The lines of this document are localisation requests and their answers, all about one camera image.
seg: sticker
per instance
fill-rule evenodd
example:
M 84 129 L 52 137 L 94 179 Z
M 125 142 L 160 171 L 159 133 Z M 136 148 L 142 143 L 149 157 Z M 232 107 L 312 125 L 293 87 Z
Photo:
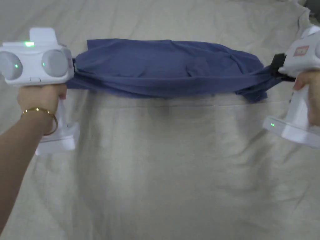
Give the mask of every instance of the sticker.
M 302 57 L 307 54 L 309 46 L 298 47 L 294 52 L 294 57 Z

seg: green led light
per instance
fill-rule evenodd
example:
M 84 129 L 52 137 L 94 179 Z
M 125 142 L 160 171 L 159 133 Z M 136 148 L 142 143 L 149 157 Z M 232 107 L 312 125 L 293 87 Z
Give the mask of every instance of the green led light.
M 35 46 L 35 43 L 33 42 L 25 42 L 24 43 L 27 47 L 34 47 Z

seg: white handheld gripper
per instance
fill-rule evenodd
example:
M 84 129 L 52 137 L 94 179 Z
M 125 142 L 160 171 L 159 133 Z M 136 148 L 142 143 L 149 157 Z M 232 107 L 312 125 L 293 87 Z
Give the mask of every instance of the white handheld gripper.
M 54 29 L 30 29 L 29 42 L 6 42 L 0 47 L 0 72 L 9 85 L 63 84 L 74 76 L 71 51 L 59 44 Z M 73 150 L 79 138 L 79 124 L 66 122 L 63 100 L 56 112 L 58 128 L 43 136 L 36 155 Z
M 307 29 L 286 52 L 286 59 L 279 73 L 297 78 L 305 71 L 320 70 L 320 27 Z M 320 148 L 320 128 L 308 120 L 309 86 L 293 93 L 285 119 L 269 116 L 263 127 L 290 141 Z

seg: wrinkled sheet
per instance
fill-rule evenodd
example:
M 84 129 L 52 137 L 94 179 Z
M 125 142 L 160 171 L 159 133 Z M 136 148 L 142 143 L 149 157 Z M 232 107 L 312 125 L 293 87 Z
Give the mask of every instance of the wrinkled sheet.
M 0 41 L 56 29 L 74 56 L 87 39 L 205 41 L 269 64 L 309 11 L 276 0 L 1 0 Z M 319 239 L 319 150 L 262 130 L 291 83 L 241 96 L 133 100 L 71 90 L 75 151 L 34 157 L 2 239 Z M 0 131 L 20 116 L 0 83 Z

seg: folded cloth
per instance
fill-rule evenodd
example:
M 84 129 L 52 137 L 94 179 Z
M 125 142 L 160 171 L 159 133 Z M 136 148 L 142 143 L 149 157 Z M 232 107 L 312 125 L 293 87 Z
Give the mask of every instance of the folded cloth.
M 281 82 L 249 53 L 186 41 L 88 40 L 68 88 L 133 98 L 175 98 L 235 92 L 249 102 Z

